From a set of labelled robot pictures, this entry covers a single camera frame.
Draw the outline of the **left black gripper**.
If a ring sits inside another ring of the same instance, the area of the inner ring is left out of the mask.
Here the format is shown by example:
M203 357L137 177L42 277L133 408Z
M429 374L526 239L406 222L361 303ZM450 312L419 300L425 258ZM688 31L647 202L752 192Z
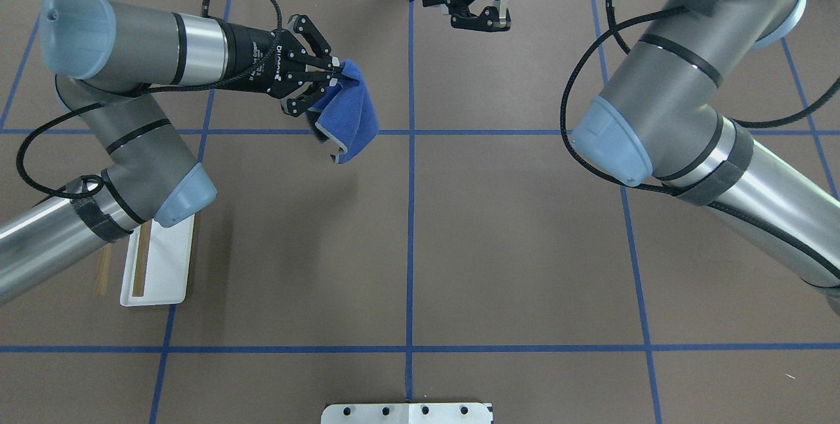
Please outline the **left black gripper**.
M227 89L279 99L287 116L321 112L341 89L337 81L348 80L308 15L292 15L280 30L227 24L227 39Z

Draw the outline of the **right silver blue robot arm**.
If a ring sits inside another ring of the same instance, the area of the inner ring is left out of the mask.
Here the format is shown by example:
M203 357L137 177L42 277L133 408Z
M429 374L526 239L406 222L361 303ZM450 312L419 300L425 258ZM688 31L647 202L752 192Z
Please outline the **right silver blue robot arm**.
M508 0L424 0L453 28L505 32ZM596 176L714 209L733 230L786 265L838 310L838 202L777 157L751 128L787 125L818 110L838 84L795 115L737 121L710 105L748 51L767 47L798 23L807 0L669 0L666 9L610 22L601 38L648 29L592 99L573 131L565 111L582 57L561 101L569 153Z

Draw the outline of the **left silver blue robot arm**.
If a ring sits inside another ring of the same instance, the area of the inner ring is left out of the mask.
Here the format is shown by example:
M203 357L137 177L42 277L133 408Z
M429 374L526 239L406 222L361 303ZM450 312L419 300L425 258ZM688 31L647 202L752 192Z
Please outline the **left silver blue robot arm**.
M348 79L309 17L284 22L276 0L272 30L111 0L42 0L41 56L65 113L19 146L19 177L45 195L2 226L2 302L9 303L148 221L165 228L213 202L206 170L155 94L235 90L278 99L291 117L312 111ZM24 158L34 140L79 118L113 161L60 188L36 182Z

